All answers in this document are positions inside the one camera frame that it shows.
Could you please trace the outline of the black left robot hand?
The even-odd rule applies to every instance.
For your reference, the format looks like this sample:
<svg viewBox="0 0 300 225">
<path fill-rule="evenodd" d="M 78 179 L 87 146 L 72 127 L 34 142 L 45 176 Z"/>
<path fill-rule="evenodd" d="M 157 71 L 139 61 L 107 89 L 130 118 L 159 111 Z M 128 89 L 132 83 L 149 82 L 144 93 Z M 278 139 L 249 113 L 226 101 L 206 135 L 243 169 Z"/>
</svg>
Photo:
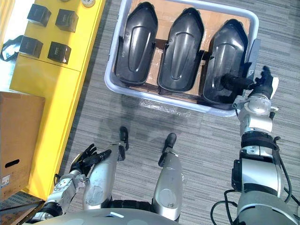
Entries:
<svg viewBox="0 0 300 225">
<path fill-rule="evenodd" d="M 86 177 L 93 165 L 106 160 L 112 153 L 111 149 L 97 153 L 95 144 L 91 144 L 86 150 L 80 153 L 72 162 L 70 172 L 77 170 Z"/>
</svg>

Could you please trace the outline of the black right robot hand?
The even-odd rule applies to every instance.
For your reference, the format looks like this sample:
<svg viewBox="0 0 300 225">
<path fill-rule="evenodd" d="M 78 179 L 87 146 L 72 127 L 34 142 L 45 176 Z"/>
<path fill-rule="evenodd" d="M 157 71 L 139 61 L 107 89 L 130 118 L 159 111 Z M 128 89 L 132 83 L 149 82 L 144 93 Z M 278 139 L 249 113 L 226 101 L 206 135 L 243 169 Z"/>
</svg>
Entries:
<svg viewBox="0 0 300 225">
<path fill-rule="evenodd" d="M 261 77 L 256 77 L 255 80 L 227 73 L 222 76 L 221 84 L 225 89 L 232 91 L 236 95 L 241 95 L 244 90 L 251 90 L 250 96 L 261 94 L 271 100 L 275 92 L 273 80 L 274 77 L 271 74 L 270 68 L 263 66 Z"/>
</svg>

